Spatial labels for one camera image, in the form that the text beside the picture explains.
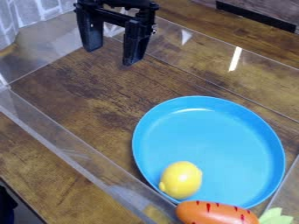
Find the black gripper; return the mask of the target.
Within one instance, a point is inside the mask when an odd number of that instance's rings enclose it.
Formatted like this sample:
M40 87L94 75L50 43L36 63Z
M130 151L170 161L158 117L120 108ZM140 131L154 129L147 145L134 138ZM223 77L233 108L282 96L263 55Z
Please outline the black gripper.
M154 0L78 0L75 12L86 51L92 52L103 46L106 22L126 27L123 64L134 65L146 55L158 10Z

